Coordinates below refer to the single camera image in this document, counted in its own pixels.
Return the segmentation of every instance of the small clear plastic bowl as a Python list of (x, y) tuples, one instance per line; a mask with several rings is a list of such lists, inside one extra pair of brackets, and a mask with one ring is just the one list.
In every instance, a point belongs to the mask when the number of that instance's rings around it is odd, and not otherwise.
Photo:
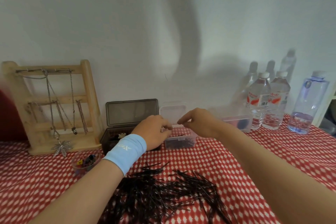
[[(81, 159), (83, 161), (85, 161), (85, 159), (90, 156), (91, 154), (95, 154), (96, 155), (96, 161), (95, 163), (87, 166), (87, 167), (78, 167), (77, 162), (80, 161)], [(77, 152), (72, 160), (71, 160), (71, 165), (72, 168), (75, 172), (75, 175), (79, 175), (79, 176), (83, 176), (85, 175), (88, 171), (90, 171), (93, 167), (95, 167), (100, 160), (102, 159), (102, 153), (100, 152), (100, 150), (84, 150), (84, 151), (79, 151)]]

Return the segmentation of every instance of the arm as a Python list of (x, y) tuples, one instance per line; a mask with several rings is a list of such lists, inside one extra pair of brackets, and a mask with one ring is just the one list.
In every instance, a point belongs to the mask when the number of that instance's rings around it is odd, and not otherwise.
[[(161, 116), (149, 116), (132, 132), (137, 136), (124, 137), (90, 172), (48, 205), (31, 223), (97, 223), (121, 179), (132, 164), (146, 151), (158, 147), (172, 129)], [(129, 146), (123, 151), (118, 145)]]
[(283, 223), (336, 223), (336, 194), (210, 112), (196, 108), (179, 121), (227, 148)]

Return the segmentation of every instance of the red fabric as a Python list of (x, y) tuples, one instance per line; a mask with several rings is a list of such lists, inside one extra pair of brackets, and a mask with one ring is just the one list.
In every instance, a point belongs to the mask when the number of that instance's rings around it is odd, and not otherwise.
[(0, 90), (1, 141), (28, 140), (14, 103)]
[[(307, 135), (298, 135), (282, 125), (279, 130), (260, 128), (248, 134), (259, 144), (336, 191), (336, 141), (322, 130), (312, 127)], [(27, 144), (10, 142), (0, 146), (0, 223), (27, 223), (77, 181), (71, 167), (70, 153), (30, 156)], [(249, 176), (236, 159), (214, 139), (198, 139), (193, 148), (146, 152), (131, 168), (158, 162), (166, 163), (161, 177), (173, 169), (195, 170), (218, 187), (233, 223), (278, 223)], [(189, 211), (180, 210), (167, 223), (206, 223), (198, 203)], [(214, 223), (221, 223), (216, 216)]]

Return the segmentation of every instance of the forearm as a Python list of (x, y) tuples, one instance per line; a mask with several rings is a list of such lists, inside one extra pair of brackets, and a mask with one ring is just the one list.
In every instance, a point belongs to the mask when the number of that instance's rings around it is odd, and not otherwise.
[(229, 124), (218, 138), (283, 223), (336, 223), (334, 192)]
[(31, 223), (97, 223), (123, 172), (103, 159)]

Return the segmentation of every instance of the wooden jewelry stand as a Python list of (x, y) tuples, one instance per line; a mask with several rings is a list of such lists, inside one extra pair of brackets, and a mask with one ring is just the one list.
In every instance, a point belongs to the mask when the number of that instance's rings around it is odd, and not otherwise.
[[(69, 72), (71, 74), (82, 75), (85, 95), (74, 95), (73, 99), (74, 101), (80, 100), (81, 103), (88, 104), (91, 119), (86, 121), (86, 125), (87, 127), (93, 128), (93, 132), (88, 132), (87, 134), (61, 134), (59, 140), (71, 141), (69, 145), (71, 145), (73, 149), (69, 151), (101, 148), (99, 139), (104, 130), (100, 120), (100, 110), (91, 73), (91, 66), (88, 60), (81, 60), (80, 65), (69, 66), (18, 66), (14, 61), (5, 61), (2, 63), (2, 71), (8, 82), (15, 106), (29, 139), (31, 148), (28, 151), (31, 155), (54, 153), (55, 150), (51, 150), (51, 148), (57, 143), (57, 139), (53, 138), (50, 134), (50, 131), (52, 131), (50, 121), (46, 120), (36, 105), (29, 104), (31, 102), (48, 104), (49, 98), (34, 98), (23, 79), (23, 76), (45, 75), (44, 73), (46, 71), (48, 75), (69, 74)], [(73, 101), (72, 96), (51, 96), (52, 101), (50, 103), (54, 104), (57, 98), (60, 104), (72, 104)], [(34, 114), (36, 114), (37, 120), (44, 120), (44, 122), (38, 123), (34, 119), (31, 108), (36, 109)], [(57, 130), (64, 128), (60, 122), (55, 122), (54, 126)], [(77, 121), (76, 127), (83, 128), (83, 124), (80, 120)], [(71, 126), (66, 124), (66, 128), (71, 129)]]

